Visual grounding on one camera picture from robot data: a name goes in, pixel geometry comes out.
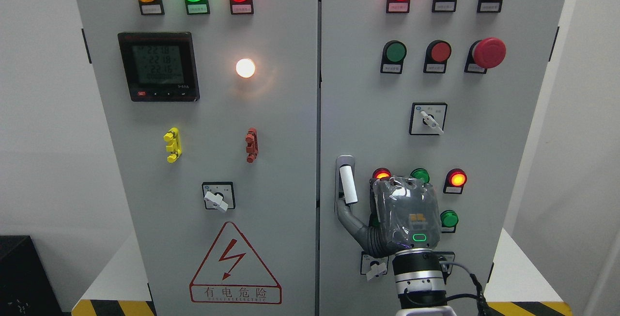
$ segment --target electrical hazard warning sign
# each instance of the electrical hazard warning sign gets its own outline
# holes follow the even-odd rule
[[[194,303],[282,303],[282,287],[237,225],[227,221],[190,283]]]

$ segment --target gray metal panel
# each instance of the gray metal panel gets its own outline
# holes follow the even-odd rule
[[[137,0],[77,1],[157,314],[313,315],[317,0],[254,0],[252,16],[232,16],[228,0],[209,0],[205,16],[187,16],[183,0],[163,0],[164,16],[141,16]],[[131,102],[125,31],[190,31],[200,100]],[[248,80],[234,71],[244,57],[257,65]],[[168,164],[172,126],[184,152]],[[248,164],[252,126],[260,153]],[[205,210],[203,181],[234,182],[235,210]],[[281,284],[281,305],[192,303],[189,283],[225,221]]]
[[[385,2],[322,2],[323,315],[389,315],[399,309],[391,273],[370,283],[359,275],[359,246],[334,213],[335,160],[341,154],[356,157],[359,203],[353,211],[363,221],[373,170],[408,175],[426,168],[440,193],[440,210],[456,210],[461,219],[456,234],[444,234],[437,250],[455,251],[456,261],[486,280],[564,0],[504,0],[500,14],[477,14],[478,0],[458,0],[453,14],[432,14],[432,0],[412,0],[409,14],[386,14]],[[487,75],[464,73],[469,47],[488,36],[507,44],[505,62]],[[447,73],[423,74],[425,50],[437,39],[452,46]],[[407,45],[402,75],[379,73],[389,40]],[[446,102],[446,134],[409,135],[412,102]],[[462,195],[441,194],[452,168],[469,177]],[[454,270],[448,295],[474,290],[467,274]],[[451,303],[460,315],[476,314],[474,304]]]

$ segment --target white indicator light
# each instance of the white indicator light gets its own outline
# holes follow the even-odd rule
[[[256,71],[256,65],[253,60],[250,58],[243,58],[237,62],[237,74],[242,78],[251,78],[254,75],[254,71]]]

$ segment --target yellow black hazard stripe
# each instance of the yellow black hazard stripe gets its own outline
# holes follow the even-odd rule
[[[493,316],[573,316],[564,302],[490,302]]]
[[[71,316],[157,316],[153,302],[80,300]]]
[[[573,316],[563,302],[490,302],[492,316]],[[80,300],[72,316],[157,316],[153,302]]]

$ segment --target digital power meter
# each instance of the digital power meter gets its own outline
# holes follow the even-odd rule
[[[131,100],[194,102],[200,98],[192,33],[122,32],[118,44]]]

